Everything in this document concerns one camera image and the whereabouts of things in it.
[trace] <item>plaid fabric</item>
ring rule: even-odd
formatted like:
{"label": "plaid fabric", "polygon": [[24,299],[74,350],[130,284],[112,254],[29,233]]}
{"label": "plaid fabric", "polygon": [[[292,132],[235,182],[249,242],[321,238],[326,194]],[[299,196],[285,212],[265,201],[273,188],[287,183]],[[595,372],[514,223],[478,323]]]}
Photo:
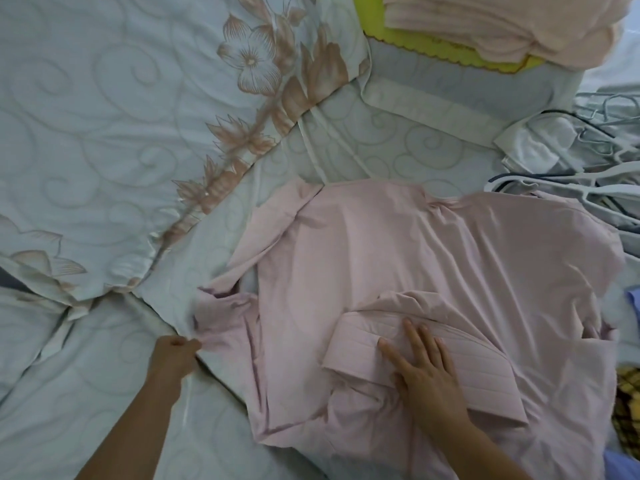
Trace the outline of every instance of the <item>plaid fabric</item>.
{"label": "plaid fabric", "polygon": [[640,369],[620,367],[613,427],[622,450],[640,460]]}

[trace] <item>wrinkled fabric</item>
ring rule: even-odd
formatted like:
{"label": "wrinkled fabric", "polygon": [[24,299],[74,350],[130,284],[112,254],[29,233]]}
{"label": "wrinkled fabric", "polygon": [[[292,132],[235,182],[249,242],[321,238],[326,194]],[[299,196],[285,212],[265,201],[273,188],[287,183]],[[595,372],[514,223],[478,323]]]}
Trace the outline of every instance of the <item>wrinkled fabric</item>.
{"label": "wrinkled fabric", "polygon": [[537,55],[573,69],[601,65],[633,0],[384,0],[385,25],[474,47],[489,61]]}
{"label": "wrinkled fabric", "polygon": [[[409,316],[444,339],[472,420],[533,478],[600,479],[616,343],[597,298],[623,263],[614,229],[575,200],[298,179],[198,292],[196,330],[259,442],[454,479],[376,350],[384,337],[409,356]],[[256,264],[259,296],[229,294]]]}

